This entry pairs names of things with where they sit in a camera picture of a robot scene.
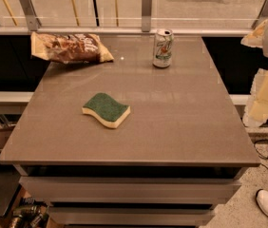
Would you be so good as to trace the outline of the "green and yellow sponge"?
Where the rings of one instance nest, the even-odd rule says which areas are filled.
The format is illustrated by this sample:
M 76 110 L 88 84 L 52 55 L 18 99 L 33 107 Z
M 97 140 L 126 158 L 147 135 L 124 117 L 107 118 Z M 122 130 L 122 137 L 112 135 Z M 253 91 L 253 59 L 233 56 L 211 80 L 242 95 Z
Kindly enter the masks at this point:
M 120 104 L 105 93 L 97 93 L 83 105 L 82 111 L 103 126 L 116 129 L 127 118 L 131 109 L 129 105 Z

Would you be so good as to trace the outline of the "white green soda can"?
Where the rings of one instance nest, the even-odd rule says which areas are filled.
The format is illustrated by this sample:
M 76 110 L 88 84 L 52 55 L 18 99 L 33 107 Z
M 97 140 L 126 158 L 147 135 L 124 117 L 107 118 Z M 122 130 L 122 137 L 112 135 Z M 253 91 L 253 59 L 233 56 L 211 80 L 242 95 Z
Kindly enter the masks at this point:
M 174 34 L 171 29 L 158 29 L 154 36 L 153 65 L 166 68 L 172 62 Z

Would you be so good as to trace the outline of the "brown yellow chip bag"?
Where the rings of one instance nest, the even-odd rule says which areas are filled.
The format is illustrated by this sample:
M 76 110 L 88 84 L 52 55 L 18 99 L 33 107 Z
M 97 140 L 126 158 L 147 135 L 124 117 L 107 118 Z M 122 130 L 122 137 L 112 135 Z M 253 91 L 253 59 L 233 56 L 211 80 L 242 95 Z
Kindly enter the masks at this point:
M 31 54 L 51 62 L 99 64 L 114 60 L 96 34 L 58 35 L 33 32 L 30 41 Z

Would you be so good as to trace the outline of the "grey cabinet upper drawer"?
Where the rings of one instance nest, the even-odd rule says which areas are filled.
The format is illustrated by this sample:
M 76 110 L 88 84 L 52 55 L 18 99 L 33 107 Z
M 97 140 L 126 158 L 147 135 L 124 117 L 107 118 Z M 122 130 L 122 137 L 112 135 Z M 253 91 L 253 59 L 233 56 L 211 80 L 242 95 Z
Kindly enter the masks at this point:
M 222 204 L 240 188 L 231 179 L 23 177 L 20 183 L 47 203 Z

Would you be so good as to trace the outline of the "grey cabinet drawer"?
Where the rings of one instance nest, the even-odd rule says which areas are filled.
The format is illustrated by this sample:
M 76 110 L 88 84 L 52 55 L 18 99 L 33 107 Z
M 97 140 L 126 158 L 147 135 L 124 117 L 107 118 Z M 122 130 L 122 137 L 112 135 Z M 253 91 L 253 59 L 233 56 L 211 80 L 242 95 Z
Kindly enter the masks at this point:
M 240 188 L 231 179 L 23 177 L 20 183 L 47 203 L 222 204 Z
M 50 207 L 48 212 L 57 223 L 82 225 L 201 226 L 214 216 L 211 210 L 146 208 Z

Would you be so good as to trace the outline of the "grey cabinet lower drawer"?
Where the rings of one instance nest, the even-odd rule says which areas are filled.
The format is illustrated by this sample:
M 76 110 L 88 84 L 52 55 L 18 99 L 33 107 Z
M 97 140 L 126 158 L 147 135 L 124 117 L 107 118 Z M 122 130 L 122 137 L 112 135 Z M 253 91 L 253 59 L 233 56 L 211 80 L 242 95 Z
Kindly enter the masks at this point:
M 146 208 L 50 207 L 48 212 L 57 223 L 82 225 L 201 226 L 214 216 L 211 210 Z

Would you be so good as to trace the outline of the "glass railing with metal posts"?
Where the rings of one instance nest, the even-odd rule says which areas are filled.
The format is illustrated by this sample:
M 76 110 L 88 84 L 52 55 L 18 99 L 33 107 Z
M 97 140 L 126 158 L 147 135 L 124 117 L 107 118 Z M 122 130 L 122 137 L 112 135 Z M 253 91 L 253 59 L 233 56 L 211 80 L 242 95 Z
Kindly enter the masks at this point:
M 261 19 L 266 0 L 31 0 L 40 30 L 243 34 Z M 0 29 L 29 27 L 21 0 L 0 0 Z

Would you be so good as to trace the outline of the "clutter of cans below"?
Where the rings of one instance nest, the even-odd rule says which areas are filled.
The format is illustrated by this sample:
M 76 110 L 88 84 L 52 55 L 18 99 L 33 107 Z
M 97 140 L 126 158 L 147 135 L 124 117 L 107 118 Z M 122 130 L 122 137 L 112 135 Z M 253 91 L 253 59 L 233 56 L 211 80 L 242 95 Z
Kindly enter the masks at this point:
M 21 198 L 19 205 L 12 211 L 9 228 L 46 228 L 48 207 L 33 197 Z

